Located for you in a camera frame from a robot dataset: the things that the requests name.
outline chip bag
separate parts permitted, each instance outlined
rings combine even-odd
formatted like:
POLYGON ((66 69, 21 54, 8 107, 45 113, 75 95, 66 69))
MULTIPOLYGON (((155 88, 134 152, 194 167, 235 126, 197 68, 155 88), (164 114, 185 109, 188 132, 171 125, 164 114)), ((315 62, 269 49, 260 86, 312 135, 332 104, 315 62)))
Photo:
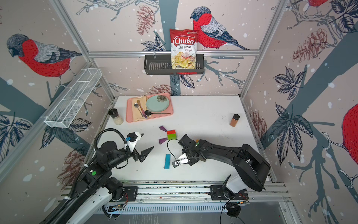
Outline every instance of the chip bag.
POLYGON ((197 60, 198 30, 170 29, 171 67, 193 69, 197 60))

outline black spoon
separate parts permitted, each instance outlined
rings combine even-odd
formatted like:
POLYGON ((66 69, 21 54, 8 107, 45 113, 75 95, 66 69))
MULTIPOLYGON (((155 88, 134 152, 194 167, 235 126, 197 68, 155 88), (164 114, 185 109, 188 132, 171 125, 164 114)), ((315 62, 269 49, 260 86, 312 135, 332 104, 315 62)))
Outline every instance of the black spoon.
POLYGON ((150 116, 151 114, 170 114, 170 113, 152 113, 150 110, 144 111, 145 115, 150 116))

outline bird illustration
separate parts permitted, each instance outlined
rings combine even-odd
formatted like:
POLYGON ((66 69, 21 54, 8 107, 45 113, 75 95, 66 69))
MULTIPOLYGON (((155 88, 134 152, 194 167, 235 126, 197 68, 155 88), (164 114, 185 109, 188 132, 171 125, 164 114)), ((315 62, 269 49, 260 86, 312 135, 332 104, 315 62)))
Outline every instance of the bird illustration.
POLYGON ((67 70, 71 71, 69 65, 72 60, 82 55, 53 44, 43 44, 31 40, 23 34, 12 35, 6 44, 12 57, 19 56, 19 59, 37 74, 46 77, 58 77, 60 83, 55 87, 55 90, 64 86, 61 84, 61 75, 67 70))
POLYGON ((226 31, 226 28, 215 20, 208 7, 197 7, 193 10, 190 18, 193 19, 194 30, 199 30, 198 41, 204 46, 204 49, 207 47, 219 49, 221 46, 234 45, 248 50, 237 43, 237 40, 226 31))
POLYGON ((310 6, 316 7, 317 12, 313 15, 313 16, 315 16, 320 13, 322 14, 321 11, 318 11, 318 6, 322 5, 323 3, 325 3, 328 0, 299 0, 299 1, 296 1, 294 4, 297 4, 301 1, 308 2, 308 7, 307 7, 306 11, 304 12, 305 15, 307 15, 307 10, 310 8, 310 6))
MULTIPOLYGON (((328 139, 328 147, 326 150, 330 149, 330 145, 334 144, 336 146, 344 148, 350 155, 350 157, 358 164, 358 104, 352 107, 344 116, 342 123, 342 134, 343 134, 343 143, 334 143, 330 140, 326 132, 322 132, 326 135, 328 139)), ((343 173, 350 181, 350 185, 346 185, 348 188, 353 188, 353 181, 358 177, 356 174, 353 177, 349 177, 345 171, 339 170, 343 173)))

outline spice jar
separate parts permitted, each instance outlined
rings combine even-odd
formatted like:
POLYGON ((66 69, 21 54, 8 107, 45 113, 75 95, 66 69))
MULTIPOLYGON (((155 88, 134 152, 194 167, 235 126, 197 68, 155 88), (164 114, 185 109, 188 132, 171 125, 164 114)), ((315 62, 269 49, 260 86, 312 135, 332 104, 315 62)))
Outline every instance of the spice jar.
POLYGON ((113 118, 113 121, 116 125, 123 123, 123 118, 118 114, 117 109, 110 109, 108 114, 113 118))
POLYGON ((240 119, 240 115, 238 115, 238 114, 234 114, 234 116, 232 117, 232 120, 231 120, 231 122, 230 122, 230 125, 232 126, 232 127, 235 127, 236 126, 236 123, 237 123, 237 121, 240 119))

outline purple block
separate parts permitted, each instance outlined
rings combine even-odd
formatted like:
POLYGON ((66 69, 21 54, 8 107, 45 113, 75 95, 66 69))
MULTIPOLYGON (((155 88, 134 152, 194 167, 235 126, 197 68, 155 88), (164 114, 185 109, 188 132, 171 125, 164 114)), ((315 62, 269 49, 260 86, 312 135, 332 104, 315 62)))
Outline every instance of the purple block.
POLYGON ((161 145, 162 143, 164 143, 166 140, 168 140, 168 138, 159 139, 159 145, 161 145))
POLYGON ((159 129, 162 130, 162 131, 167 132, 167 130, 166 130, 165 127, 163 127, 163 126, 160 126, 159 129))

